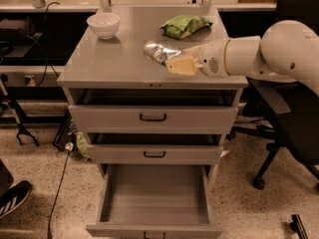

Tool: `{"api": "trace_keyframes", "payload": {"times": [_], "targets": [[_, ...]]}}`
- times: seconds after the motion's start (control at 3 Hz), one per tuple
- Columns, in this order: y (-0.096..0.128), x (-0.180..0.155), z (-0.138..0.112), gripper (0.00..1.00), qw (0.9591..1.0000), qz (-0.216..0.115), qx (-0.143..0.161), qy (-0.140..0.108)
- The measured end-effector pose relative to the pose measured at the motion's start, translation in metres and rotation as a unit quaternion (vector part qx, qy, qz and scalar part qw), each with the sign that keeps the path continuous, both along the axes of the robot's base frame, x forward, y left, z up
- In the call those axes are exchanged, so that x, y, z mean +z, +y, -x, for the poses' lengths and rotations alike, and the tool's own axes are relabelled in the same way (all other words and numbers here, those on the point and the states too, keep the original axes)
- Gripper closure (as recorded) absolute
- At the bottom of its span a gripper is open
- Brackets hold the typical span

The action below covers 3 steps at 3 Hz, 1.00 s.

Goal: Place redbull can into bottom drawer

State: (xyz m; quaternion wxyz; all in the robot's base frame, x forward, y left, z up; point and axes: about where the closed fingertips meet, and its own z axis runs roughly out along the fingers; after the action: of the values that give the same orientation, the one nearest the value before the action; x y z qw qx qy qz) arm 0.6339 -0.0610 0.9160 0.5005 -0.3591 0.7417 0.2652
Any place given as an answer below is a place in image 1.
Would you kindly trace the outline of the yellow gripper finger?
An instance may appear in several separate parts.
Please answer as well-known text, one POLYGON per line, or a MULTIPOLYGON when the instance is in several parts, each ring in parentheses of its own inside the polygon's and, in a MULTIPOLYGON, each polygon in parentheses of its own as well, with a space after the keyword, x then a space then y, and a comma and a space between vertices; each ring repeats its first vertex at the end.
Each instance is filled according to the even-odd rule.
POLYGON ((167 70, 172 74, 193 76, 202 68, 202 63, 193 56, 183 56, 165 61, 167 70))

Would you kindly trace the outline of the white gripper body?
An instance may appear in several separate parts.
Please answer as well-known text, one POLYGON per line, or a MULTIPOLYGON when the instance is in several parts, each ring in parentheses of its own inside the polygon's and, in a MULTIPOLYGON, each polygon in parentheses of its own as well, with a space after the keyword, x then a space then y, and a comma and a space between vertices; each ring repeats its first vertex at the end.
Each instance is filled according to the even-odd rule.
POLYGON ((210 78, 225 78, 225 51, 229 39, 218 39, 205 43, 198 52, 200 71, 210 78))

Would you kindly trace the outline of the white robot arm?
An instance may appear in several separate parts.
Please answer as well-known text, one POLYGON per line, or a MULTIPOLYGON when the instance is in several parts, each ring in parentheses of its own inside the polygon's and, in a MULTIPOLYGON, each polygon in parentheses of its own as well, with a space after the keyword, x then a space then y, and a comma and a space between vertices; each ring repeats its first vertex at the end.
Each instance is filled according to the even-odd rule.
POLYGON ((211 78, 297 81, 319 95, 319 37, 297 21, 277 22, 261 37, 218 39, 191 47, 164 64, 179 75, 202 72, 211 78))

